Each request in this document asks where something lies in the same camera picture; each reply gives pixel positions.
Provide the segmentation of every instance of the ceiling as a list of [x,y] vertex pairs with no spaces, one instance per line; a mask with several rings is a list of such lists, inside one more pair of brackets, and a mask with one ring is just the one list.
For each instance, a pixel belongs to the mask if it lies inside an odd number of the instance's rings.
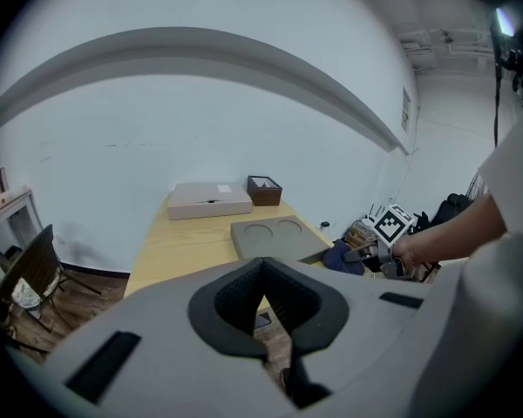
[[494,76],[490,15],[477,0],[368,0],[392,28],[415,73]]

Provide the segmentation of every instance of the hand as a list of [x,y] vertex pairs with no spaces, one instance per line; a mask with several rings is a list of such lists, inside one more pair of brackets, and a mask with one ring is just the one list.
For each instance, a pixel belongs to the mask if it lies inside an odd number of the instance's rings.
[[416,264],[420,263],[414,246],[414,236],[402,235],[393,245],[393,257],[398,257],[403,261],[405,271],[412,271]]

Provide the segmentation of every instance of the black slot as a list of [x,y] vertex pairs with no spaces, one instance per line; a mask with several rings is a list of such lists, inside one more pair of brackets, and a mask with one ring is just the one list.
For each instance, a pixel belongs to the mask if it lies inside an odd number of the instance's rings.
[[86,400],[97,402],[140,340],[137,334],[117,331],[66,382],[66,386]]
[[419,299],[418,297],[411,297],[404,294],[398,293],[383,293],[379,299],[385,300],[386,302],[395,303],[397,305],[402,305],[403,307],[419,309],[424,302],[424,299]]

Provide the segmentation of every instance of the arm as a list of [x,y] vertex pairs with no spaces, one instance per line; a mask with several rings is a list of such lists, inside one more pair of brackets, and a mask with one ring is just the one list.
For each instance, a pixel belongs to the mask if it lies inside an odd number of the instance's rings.
[[487,194],[454,219],[421,233],[403,236],[394,245],[393,255],[407,267],[421,262],[460,259],[505,231],[498,207]]

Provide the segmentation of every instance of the cardboard box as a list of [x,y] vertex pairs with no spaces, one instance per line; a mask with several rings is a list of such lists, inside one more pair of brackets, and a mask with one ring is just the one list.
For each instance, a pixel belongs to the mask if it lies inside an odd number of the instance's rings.
[[252,199],[237,183],[185,183],[168,200],[169,219],[198,219],[252,212]]

